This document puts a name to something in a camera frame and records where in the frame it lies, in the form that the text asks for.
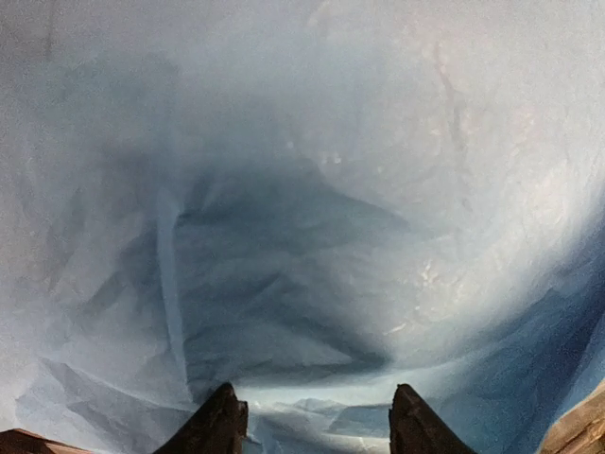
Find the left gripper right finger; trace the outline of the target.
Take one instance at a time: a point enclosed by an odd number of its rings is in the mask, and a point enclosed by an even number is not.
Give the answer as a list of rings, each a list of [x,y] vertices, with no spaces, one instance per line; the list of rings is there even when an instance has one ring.
[[[390,454],[475,454],[408,384],[389,409]]]

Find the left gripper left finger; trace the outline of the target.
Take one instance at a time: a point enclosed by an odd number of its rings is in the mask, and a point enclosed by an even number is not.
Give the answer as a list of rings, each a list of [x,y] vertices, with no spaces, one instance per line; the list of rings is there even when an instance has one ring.
[[[233,385],[225,382],[155,453],[242,454],[248,421],[248,403],[240,401]]]

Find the light blue wrapping paper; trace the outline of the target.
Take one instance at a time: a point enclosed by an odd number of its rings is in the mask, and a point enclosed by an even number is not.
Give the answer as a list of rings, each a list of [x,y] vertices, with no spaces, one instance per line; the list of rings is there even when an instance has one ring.
[[[600,1],[1,5],[2,429],[384,453],[598,271]]]

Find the dark blue wrapping paper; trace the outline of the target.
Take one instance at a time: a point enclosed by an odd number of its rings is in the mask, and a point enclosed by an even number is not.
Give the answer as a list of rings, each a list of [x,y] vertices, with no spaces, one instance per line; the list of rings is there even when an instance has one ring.
[[[535,452],[603,313],[603,271],[569,296],[549,290],[441,403],[441,417],[477,453]]]

